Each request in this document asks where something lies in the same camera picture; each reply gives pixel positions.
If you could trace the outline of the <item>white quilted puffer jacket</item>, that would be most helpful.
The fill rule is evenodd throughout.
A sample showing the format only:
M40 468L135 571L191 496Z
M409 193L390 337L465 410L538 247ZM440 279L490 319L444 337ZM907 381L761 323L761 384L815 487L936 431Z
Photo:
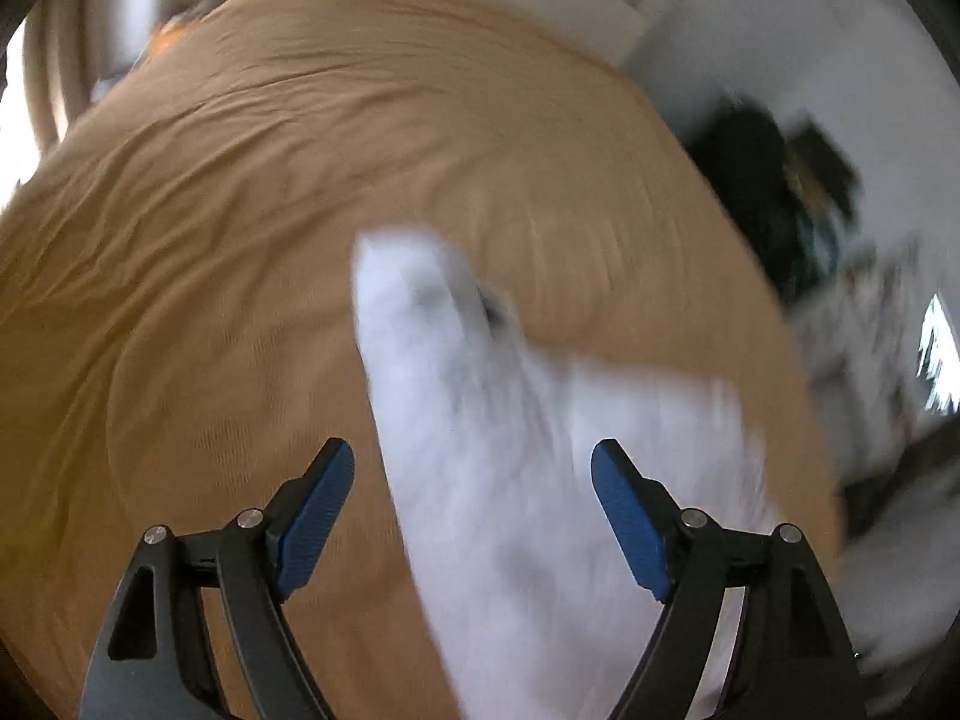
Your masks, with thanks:
M366 232L353 307L410 569L469 718L602 718L658 622L590 481L615 439L641 475L724 527L778 511L736 392L615 369L525 338L454 245Z

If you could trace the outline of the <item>mustard yellow bedspread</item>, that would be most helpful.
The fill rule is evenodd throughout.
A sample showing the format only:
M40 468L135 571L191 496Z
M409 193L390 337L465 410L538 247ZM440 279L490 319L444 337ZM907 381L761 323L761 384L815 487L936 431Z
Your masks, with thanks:
M734 385L836 571L793 333L635 83L482 0L228 0L3 210L2 639L55 715L146 528L219 527L332 436L355 486L291 628L338 717L457 715L353 340L353 239L407 223L535 343Z

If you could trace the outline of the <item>white dressing table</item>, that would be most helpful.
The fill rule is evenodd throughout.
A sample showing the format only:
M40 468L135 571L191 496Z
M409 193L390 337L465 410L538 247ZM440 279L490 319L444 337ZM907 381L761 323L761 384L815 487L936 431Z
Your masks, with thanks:
M789 309L841 484L882 475L958 413L958 338L918 236L869 252Z

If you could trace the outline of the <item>black computer monitor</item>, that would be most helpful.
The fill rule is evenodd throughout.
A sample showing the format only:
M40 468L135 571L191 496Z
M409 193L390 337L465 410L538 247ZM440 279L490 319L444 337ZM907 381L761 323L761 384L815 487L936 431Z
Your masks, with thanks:
M857 195L861 176L846 154L809 117L788 130L784 171L805 210L817 221L838 218L846 229L861 221Z

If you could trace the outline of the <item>black backpack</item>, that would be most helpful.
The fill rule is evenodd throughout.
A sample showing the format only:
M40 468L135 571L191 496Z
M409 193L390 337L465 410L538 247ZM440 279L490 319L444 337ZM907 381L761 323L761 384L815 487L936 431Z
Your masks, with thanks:
M751 104L721 107L686 151L782 304L814 289L822 280L814 223L788 181L786 140L773 117Z

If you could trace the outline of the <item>beige window curtain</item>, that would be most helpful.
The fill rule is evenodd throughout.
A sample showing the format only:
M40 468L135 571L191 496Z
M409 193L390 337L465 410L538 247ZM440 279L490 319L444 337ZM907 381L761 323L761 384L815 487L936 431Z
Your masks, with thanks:
M25 21L26 107L46 156L93 106L109 68L112 0L37 0Z

